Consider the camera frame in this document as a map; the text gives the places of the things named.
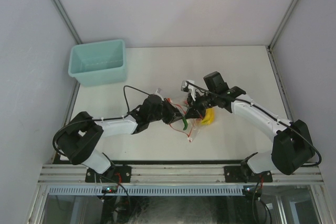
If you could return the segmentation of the green fake chili pepper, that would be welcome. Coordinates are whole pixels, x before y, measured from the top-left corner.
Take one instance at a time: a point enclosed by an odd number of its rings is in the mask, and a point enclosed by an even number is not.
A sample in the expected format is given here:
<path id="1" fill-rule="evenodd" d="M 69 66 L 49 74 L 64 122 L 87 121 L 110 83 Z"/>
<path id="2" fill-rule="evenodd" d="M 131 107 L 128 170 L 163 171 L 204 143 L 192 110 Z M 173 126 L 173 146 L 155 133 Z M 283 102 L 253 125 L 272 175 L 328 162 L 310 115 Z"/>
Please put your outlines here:
<path id="1" fill-rule="evenodd" d="M 187 128 L 188 128 L 188 121 L 185 117 L 182 117 L 182 121 L 183 121 L 183 124 L 184 124 L 183 131 L 186 131 Z"/>

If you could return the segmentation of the clear zip top bag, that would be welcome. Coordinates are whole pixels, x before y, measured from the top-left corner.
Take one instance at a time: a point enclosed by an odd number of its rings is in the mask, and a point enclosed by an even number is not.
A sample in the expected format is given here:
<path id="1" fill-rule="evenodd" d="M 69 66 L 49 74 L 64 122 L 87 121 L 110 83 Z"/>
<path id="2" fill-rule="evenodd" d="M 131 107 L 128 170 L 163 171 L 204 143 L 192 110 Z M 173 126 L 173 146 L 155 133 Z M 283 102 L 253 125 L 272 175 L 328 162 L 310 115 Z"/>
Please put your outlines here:
<path id="1" fill-rule="evenodd" d="M 167 99 L 174 107 L 176 107 L 181 113 L 185 113 L 187 111 L 188 105 L 187 105 L 187 96 L 171 99 L 171 98 L 165 98 Z M 200 132 L 200 130 L 205 127 L 206 125 L 201 125 L 202 119 L 187 119 L 188 121 L 188 128 L 186 131 L 183 131 L 183 122 L 177 121 L 172 124 L 167 124 L 169 127 L 177 132 L 183 133 L 186 135 L 189 142 L 192 142 Z"/>

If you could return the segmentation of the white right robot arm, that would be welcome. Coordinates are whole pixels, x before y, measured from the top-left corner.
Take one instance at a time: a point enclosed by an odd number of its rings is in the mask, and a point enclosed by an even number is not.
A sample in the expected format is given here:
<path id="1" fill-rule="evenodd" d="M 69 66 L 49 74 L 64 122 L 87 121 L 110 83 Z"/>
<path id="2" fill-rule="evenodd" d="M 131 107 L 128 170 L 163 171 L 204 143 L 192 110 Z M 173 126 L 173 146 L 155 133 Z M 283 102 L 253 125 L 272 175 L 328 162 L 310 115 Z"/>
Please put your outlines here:
<path id="1" fill-rule="evenodd" d="M 293 122 L 263 108 L 245 90 L 237 86 L 230 88 L 217 71 L 203 79 L 206 89 L 191 80 L 182 82 L 181 90 L 188 93 L 186 118 L 203 118 L 207 109 L 217 106 L 250 122 L 272 143 L 271 150 L 255 152 L 242 160 L 240 169 L 244 180 L 252 182 L 261 173 L 275 169 L 291 175 L 298 168 L 321 163 L 321 154 L 314 147 L 305 122 Z"/>

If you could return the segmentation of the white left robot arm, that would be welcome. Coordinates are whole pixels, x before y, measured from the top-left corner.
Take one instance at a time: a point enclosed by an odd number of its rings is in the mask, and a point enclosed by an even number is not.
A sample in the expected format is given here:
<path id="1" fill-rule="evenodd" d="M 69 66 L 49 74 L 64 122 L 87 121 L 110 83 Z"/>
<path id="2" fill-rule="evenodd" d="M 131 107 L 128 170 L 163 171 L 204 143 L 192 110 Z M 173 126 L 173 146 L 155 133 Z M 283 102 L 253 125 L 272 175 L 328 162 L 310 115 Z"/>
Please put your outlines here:
<path id="1" fill-rule="evenodd" d="M 113 180 L 112 161 L 96 150 L 102 138 L 121 134 L 138 134 L 150 123 L 162 121 L 171 124 L 185 120 L 184 113 L 159 95 L 149 95 L 141 105 L 118 118 L 94 119 L 86 111 L 80 112 L 55 133 L 53 147 L 73 165 L 85 165 L 94 170 L 103 182 Z"/>

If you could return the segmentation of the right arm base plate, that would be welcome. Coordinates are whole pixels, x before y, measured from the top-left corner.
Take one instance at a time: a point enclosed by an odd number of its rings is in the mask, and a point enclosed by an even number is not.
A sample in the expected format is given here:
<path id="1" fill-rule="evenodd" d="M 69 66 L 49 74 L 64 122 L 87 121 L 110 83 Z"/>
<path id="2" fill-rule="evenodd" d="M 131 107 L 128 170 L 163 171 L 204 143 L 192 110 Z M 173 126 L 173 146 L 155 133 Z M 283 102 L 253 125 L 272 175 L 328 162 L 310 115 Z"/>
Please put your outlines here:
<path id="1" fill-rule="evenodd" d="M 227 183 L 256 183 L 260 179 L 271 183 L 273 178 L 270 171 L 254 173 L 249 168 L 242 166 L 224 166 L 225 182 Z"/>

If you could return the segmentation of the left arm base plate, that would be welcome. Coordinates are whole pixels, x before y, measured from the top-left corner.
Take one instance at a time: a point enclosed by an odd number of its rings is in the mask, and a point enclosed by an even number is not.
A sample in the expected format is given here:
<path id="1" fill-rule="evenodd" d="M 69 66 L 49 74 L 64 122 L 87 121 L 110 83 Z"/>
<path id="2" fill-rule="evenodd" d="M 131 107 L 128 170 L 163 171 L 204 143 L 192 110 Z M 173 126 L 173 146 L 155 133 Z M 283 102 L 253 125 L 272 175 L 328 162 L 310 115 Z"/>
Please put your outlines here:
<path id="1" fill-rule="evenodd" d="M 102 175 L 98 175 L 93 169 L 88 168 L 86 172 L 86 183 L 111 183 L 112 181 L 119 183 L 129 183 L 132 175 L 132 167 L 128 165 L 120 165 L 110 168 Z"/>

